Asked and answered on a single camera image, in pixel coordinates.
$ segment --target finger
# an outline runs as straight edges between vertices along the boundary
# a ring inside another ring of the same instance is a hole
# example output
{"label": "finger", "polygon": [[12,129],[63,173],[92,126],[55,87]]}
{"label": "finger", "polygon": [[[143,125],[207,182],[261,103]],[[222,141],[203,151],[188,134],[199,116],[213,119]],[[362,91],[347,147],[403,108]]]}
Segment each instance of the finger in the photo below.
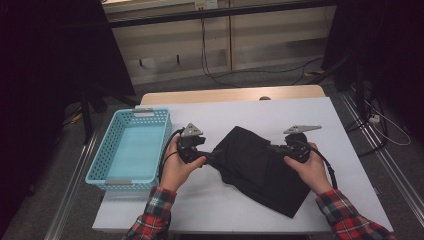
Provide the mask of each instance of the finger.
{"label": "finger", "polygon": [[166,152],[165,160],[168,161],[168,160],[173,159],[173,156],[172,155],[175,155],[177,159],[179,158],[179,155],[178,155],[178,152],[177,151],[174,151],[174,152],[168,151],[168,152]]}
{"label": "finger", "polygon": [[291,157],[285,156],[284,162],[291,168],[293,168],[296,172],[300,171],[300,168],[302,168],[303,164],[294,160]]}
{"label": "finger", "polygon": [[178,139],[180,138],[180,136],[174,136],[171,140],[171,142],[169,142],[169,146],[168,146],[168,152],[175,152],[177,151],[177,142]]}
{"label": "finger", "polygon": [[187,164],[187,167],[190,169],[190,171],[194,171],[195,169],[201,167],[206,162],[206,157],[201,156],[198,159],[194,160],[190,164]]}
{"label": "finger", "polygon": [[315,143],[313,143],[313,142],[308,142],[308,143],[309,143],[309,146],[311,146],[315,150],[318,150],[318,147],[317,147],[317,145]]}

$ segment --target basket handle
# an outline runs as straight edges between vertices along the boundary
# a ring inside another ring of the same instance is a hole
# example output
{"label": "basket handle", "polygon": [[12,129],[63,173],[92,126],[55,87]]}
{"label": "basket handle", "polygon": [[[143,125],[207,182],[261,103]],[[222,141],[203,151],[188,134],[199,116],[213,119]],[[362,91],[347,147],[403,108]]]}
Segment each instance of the basket handle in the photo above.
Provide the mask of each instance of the basket handle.
{"label": "basket handle", "polygon": [[132,110],[135,117],[154,117],[153,108],[136,108]]}
{"label": "basket handle", "polygon": [[132,185],[131,180],[106,180],[105,185]]}

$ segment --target plastic basket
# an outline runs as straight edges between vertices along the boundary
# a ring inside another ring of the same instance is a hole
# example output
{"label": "plastic basket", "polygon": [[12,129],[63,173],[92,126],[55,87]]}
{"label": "plastic basket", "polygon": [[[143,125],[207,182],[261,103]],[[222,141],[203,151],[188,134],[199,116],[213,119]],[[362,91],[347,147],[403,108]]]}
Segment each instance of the plastic basket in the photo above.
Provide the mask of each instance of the plastic basket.
{"label": "plastic basket", "polygon": [[116,111],[85,181],[102,190],[150,190],[171,128],[168,109]]}

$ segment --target plaid sleeve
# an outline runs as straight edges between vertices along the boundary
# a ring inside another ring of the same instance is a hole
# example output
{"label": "plaid sleeve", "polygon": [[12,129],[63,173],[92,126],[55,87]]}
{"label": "plaid sleeve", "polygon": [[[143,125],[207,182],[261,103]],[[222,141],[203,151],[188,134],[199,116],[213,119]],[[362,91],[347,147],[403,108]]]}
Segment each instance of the plaid sleeve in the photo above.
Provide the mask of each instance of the plaid sleeve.
{"label": "plaid sleeve", "polygon": [[316,202],[339,239],[396,239],[383,226],[360,215],[339,190],[319,195]]}
{"label": "plaid sleeve", "polygon": [[177,193],[154,186],[143,215],[140,215],[123,239],[157,239],[165,237],[171,207]]}

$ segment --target black cloth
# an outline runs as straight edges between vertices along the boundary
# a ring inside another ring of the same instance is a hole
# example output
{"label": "black cloth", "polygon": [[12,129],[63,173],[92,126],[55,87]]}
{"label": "black cloth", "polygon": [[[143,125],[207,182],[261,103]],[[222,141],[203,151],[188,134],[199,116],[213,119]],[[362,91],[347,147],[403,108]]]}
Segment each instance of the black cloth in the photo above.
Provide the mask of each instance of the black cloth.
{"label": "black cloth", "polygon": [[270,141],[236,126],[216,146],[210,165],[226,184],[256,202],[293,218],[310,189],[279,153],[266,149]]}

